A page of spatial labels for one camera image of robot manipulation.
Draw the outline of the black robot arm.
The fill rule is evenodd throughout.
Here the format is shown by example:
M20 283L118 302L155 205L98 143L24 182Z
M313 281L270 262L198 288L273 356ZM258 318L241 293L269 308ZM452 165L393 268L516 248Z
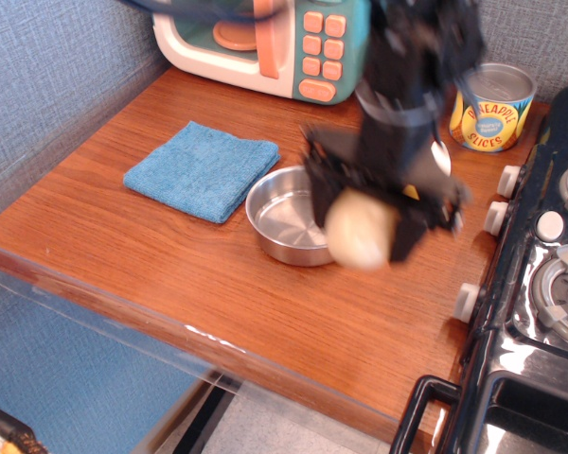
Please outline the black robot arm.
M470 191L440 168L434 149L447 95L468 91L483 50L475 1L371 3L355 89L361 127L304 129L313 218L336 263L399 263L426 232L461 227Z

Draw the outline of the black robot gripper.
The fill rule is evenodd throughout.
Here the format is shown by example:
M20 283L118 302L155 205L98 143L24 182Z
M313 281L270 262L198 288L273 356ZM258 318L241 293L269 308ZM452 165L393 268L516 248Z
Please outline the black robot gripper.
M462 228L469 189L451 176L449 198L402 193L405 175L425 146L439 141L435 132L439 106L432 99L413 110L395 110L385 101L357 94L362 124L358 131L328 125L303 129L309 145L304 165L311 184L313 217L324 228L331 205L345 189L355 189L397 209L391 263L404 262L427 230Z

